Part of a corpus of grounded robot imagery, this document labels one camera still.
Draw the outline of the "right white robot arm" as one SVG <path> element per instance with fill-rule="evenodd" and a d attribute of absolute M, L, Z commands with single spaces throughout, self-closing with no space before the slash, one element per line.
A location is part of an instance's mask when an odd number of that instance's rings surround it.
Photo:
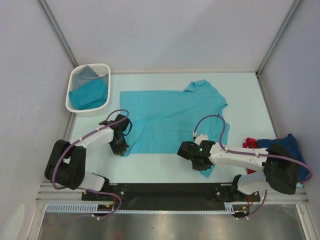
<path fill-rule="evenodd" d="M 267 148 L 228 148 L 214 141 L 184 141 L 177 155 L 190 160 L 192 169 L 204 171 L 211 166 L 228 165 L 253 170 L 234 177 L 230 194 L 242 201 L 248 195 L 269 188 L 286 195 L 296 193 L 300 166 L 281 155 L 269 154 Z"/>

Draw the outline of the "light teal polo shirt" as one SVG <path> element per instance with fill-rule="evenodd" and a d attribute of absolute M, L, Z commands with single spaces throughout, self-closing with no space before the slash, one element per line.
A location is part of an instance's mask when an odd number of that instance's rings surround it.
<path fill-rule="evenodd" d="M 125 156 L 175 154 L 182 142 L 192 140 L 193 131 L 225 145 L 230 125 L 221 118 L 227 105 L 205 79 L 191 82 L 183 91 L 122 91 L 120 108 L 129 112 L 132 122 Z"/>

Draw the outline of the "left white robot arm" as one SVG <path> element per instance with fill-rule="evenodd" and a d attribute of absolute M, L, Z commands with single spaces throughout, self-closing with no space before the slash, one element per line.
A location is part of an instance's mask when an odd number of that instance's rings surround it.
<path fill-rule="evenodd" d="M 109 179 L 86 171 L 87 156 L 96 149 L 109 145 L 115 156 L 123 157 L 129 148 L 125 131 L 131 129 L 132 122 L 127 115 L 118 114 L 115 120 L 104 120 L 99 127 L 74 143 L 58 140 L 53 145 L 44 177 L 57 190 L 82 189 L 93 191 L 100 200 L 110 196 Z"/>

